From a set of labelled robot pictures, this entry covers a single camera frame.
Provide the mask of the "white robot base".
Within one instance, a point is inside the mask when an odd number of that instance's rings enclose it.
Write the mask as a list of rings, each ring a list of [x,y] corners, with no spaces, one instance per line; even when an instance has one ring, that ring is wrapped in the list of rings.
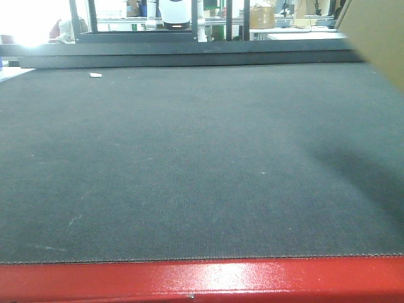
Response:
[[[159,0],[158,9],[163,25],[168,30],[186,30],[191,22],[190,0]]]

